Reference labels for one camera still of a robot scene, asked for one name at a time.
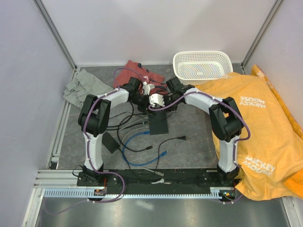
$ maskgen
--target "white wall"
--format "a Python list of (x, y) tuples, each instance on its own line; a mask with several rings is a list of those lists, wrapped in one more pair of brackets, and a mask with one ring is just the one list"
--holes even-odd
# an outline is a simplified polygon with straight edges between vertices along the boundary
[(43, 0), (76, 64), (172, 63), (221, 50), (242, 62), (274, 0)]
[(72, 69), (31, 0), (0, 1), (0, 225), (19, 227)]
[[(247, 67), (267, 75), (290, 112), (303, 127), (303, 1), (285, 0)], [(303, 222), (303, 200), (294, 198)]]

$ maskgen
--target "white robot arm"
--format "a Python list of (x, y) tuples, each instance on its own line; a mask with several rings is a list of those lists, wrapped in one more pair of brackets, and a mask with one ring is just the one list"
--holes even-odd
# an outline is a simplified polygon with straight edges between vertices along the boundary
[[(224, 117), (223, 113), (226, 113), (224, 107), (218, 105), (215, 100), (220, 100), (221, 102), (226, 102), (228, 105), (233, 105), (232, 107), (238, 112), (238, 108), (232, 98), (222, 99), (217, 97), (203, 96), (199, 94), (199, 90), (191, 85), (184, 86), (180, 82), (176, 83), (176, 79), (173, 81), (168, 81), (168, 87), (175, 96), (168, 96), (165, 99), (159, 94), (153, 95), (153, 99), (149, 95), (140, 95), (138, 92), (139, 82), (133, 81), (122, 86), (116, 92), (111, 95), (102, 95), (103, 98), (100, 100), (100, 104), (94, 110), (93, 114), (89, 118), (86, 133), (89, 135), (89, 139), (84, 135), (86, 139), (86, 148), (89, 148), (90, 159), (94, 168), (92, 168), (88, 159), (88, 151), (86, 151), (86, 161), (84, 166), (88, 171), (103, 170), (103, 160), (101, 156), (102, 147), (102, 137), (108, 125), (109, 111), (111, 108), (131, 101), (138, 106), (143, 106), (143, 109), (147, 109), (147, 106), (168, 106), (169, 103), (175, 103), (176, 99), (179, 98), (186, 104), (194, 105), (197, 108), (210, 114), (213, 132), (220, 139), (220, 159), (218, 164), (218, 172), (222, 174), (222, 178), (227, 179), (235, 177), (238, 174), (239, 168), (237, 167), (237, 140), (240, 137), (241, 129), (243, 125), (234, 116)], [(83, 131), (83, 126), (86, 121), (86, 116), (90, 110), (94, 101), (101, 96), (88, 95), (81, 114), (78, 119), (78, 123)]]

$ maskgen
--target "gray table surface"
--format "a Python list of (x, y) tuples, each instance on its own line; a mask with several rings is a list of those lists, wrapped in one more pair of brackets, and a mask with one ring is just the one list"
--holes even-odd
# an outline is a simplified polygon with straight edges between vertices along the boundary
[[(45, 207), (50, 212), (58, 212), (81, 200), (46, 198)], [(55, 216), (41, 209), (36, 226), (290, 227), (281, 198), (251, 201), (245, 197), (225, 205), (202, 199), (121, 199), (107, 204), (87, 202)]]
[[(174, 71), (172, 65), (149, 65), (144, 66), (152, 72), (158, 73), (165, 77), (165, 81), (174, 77)], [(239, 64), (234, 64), (234, 71), (242, 73)], [(112, 72), (117, 69), (118, 66), (105, 66), (105, 67), (85, 67), (80, 70), (85, 69), (87, 72), (92, 73), (98, 77), (105, 84), (112, 86), (113, 78)], [(129, 103), (119, 105), (111, 110), (111, 116), (117, 115), (119, 113), (131, 111), (131, 106)], [(85, 142), (83, 133), (78, 125), (78, 117), (80, 114), (80, 109), (71, 106), (63, 142), (61, 153), (59, 157), (58, 169), (73, 169), (77, 165), (83, 165), (85, 161)], [(126, 115), (121, 115), (114, 119), (111, 119), (109, 125), (117, 125)], [(138, 120), (138, 117), (133, 117), (130, 121), (133, 122)], [(158, 145), (169, 138), (176, 136), (186, 135), (189, 140), (171, 140), (166, 142), (161, 147), (161, 151), (168, 151), (167, 155), (160, 158), (158, 168), (212, 168), (216, 167), (218, 159), (215, 153), (211, 124), (208, 114), (204, 113), (202, 110), (191, 106), (180, 104), (176, 113), (168, 118), (169, 123), (169, 134), (163, 135), (142, 135), (134, 138), (129, 142), (129, 147), (134, 149), (142, 149), (153, 145), (154, 148), (143, 151), (140, 153), (134, 153), (131, 151), (126, 151), (126, 157), (135, 164), (145, 163), (157, 157)], [(122, 138), (126, 133), (135, 129), (121, 131), (120, 137)], [(148, 131), (148, 126), (146, 129), (137, 130), (131, 135), (138, 132)], [(119, 151), (111, 154), (105, 147), (102, 148), (102, 158), (104, 162), (105, 169), (123, 169), (127, 168), (126, 163), (122, 159), (122, 155)], [(149, 164), (147, 168), (154, 168), (155, 163)]]

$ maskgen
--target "purple cable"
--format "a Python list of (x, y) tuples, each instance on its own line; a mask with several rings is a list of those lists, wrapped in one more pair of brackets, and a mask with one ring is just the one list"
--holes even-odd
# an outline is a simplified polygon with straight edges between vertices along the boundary
[(69, 209), (75, 207), (75, 206), (78, 206), (79, 204), (81, 204), (81, 203), (83, 203), (83, 202), (87, 202), (87, 200), (81, 200), (81, 201), (79, 201), (79, 202), (77, 202), (77, 203), (75, 203), (75, 204), (69, 206), (68, 208), (65, 208), (65, 209), (63, 209), (63, 210), (61, 210), (61, 211), (59, 211), (59, 212), (56, 212), (56, 213), (52, 213), (52, 212), (49, 212), (49, 211), (46, 209), (46, 207), (45, 207), (46, 199), (45, 199), (45, 200), (43, 201), (43, 209), (44, 209), (44, 211), (45, 211), (47, 214), (49, 214), (49, 215), (58, 215), (58, 214), (61, 214), (61, 213), (65, 212), (65, 211), (67, 211), (67, 210), (69, 210)]
[(246, 138), (242, 138), (242, 139), (237, 139), (237, 140), (235, 140), (234, 143), (233, 143), (233, 149), (232, 149), (232, 160), (233, 160), (234, 164), (235, 164), (237, 167), (240, 168), (241, 166), (238, 165), (237, 160), (235, 160), (235, 157), (236, 157), (236, 142), (238, 142), (238, 141), (243, 141), (243, 140), (248, 140), (248, 139), (250, 138), (250, 129), (249, 129), (248, 125), (245, 123), (245, 121), (243, 120), (243, 118), (242, 118), (234, 109), (232, 109), (229, 105), (227, 105), (227, 104), (221, 102), (221, 101), (218, 100), (218, 99), (215, 99), (213, 96), (211, 96), (211, 95), (209, 95), (209, 94), (207, 94), (207, 93), (204, 93), (204, 92), (202, 92), (202, 91), (191, 91), (191, 92), (185, 93), (183, 96), (181, 96), (181, 97), (178, 98), (175, 102), (169, 104), (168, 106), (165, 106), (165, 107), (162, 107), (162, 108), (159, 108), (159, 109), (153, 109), (153, 108), (152, 108), (152, 105), (149, 105), (149, 106), (148, 106), (148, 109), (151, 110), (151, 111), (161, 111), (161, 110), (165, 110), (165, 109), (167, 109), (167, 108), (170, 108), (171, 106), (173, 106), (174, 104), (176, 104), (177, 102), (179, 102), (181, 99), (183, 99), (184, 97), (186, 97), (186, 96), (188, 96), (188, 95), (190, 95), (190, 94), (200, 94), (200, 95), (204, 95), (204, 96), (206, 96), (206, 97), (208, 97), (208, 98), (214, 100), (215, 102), (217, 102), (217, 103), (219, 103), (219, 104), (225, 106), (227, 109), (229, 109), (230, 111), (232, 111), (232, 113), (235, 114), (235, 115), (239, 118), (239, 120), (241, 121), (241, 123), (244, 125), (244, 127), (245, 127), (246, 130), (247, 130), (248, 135), (247, 135)]
[(130, 68), (127, 68), (127, 67), (121, 67), (121, 68), (116, 69), (113, 72), (114, 82), (117, 84), (117, 88), (120, 88), (120, 86), (119, 86), (119, 84), (116, 80), (116, 73), (117, 73), (118, 70), (130, 70), (130, 71), (134, 72), (135, 74), (137, 74), (141, 78), (142, 82), (144, 81), (144, 78), (137, 71), (135, 71), (133, 69), (130, 69)]
[(241, 194), (238, 198), (236, 198), (233, 202), (238, 201), (241, 197), (243, 196), (243, 194)]
[(97, 105), (97, 103), (98, 103), (102, 98), (104, 98), (104, 97), (106, 97), (106, 96), (109, 96), (109, 95), (112, 95), (112, 94), (116, 93), (118, 90), (119, 90), (119, 89), (115, 89), (115, 90), (113, 90), (113, 91), (111, 91), (111, 92), (109, 92), (109, 93), (107, 93), (107, 94), (105, 94), (105, 95), (102, 95), (101, 97), (99, 97), (99, 98), (93, 103), (93, 105), (91, 106), (91, 109), (89, 110), (89, 113), (88, 113), (88, 115), (87, 115), (87, 117), (86, 117), (86, 120), (85, 120), (85, 123), (84, 123), (84, 127), (83, 127), (83, 133), (86, 135), (86, 137), (87, 137), (87, 139), (88, 139), (88, 141), (87, 141), (87, 157), (88, 157), (88, 159), (89, 159), (89, 164), (90, 164), (90, 166), (92, 167), (92, 169), (93, 169), (97, 174), (114, 174), (114, 175), (118, 176), (118, 177), (122, 180), (122, 184), (123, 184), (122, 191), (121, 191), (121, 193), (120, 193), (117, 197), (115, 197), (115, 198), (113, 198), (113, 199), (111, 199), (111, 200), (106, 200), (106, 201), (95, 201), (95, 202), (97, 202), (97, 203), (114, 202), (114, 201), (118, 200), (118, 199), (122, 196), (122, 194), (123, 194), (123, 192), (124, 192), (124, 190), (125, 190), (125, 182), (124, 182), (123, 177), (122, 177), (120, 174), (115, 173), (115, 172), (100, 172), (100, 171), (98, 171), (98, 170), (95, 169), (95, 167), (93, 166), (93, 164), (92, 164), (92, 162), (91, 162), (91, 159), (90, 159), (90, 154), (89, 154), (89, 135), (86, 133), (86, 127), (87, 127), (87, 124), (88, 124), (88, 122), (89, 122), (89, 118), (90, 118), (90, 116), (91, 116), (91, 113), (93, 112), (93, 109), (94, 109), (95, 106)]

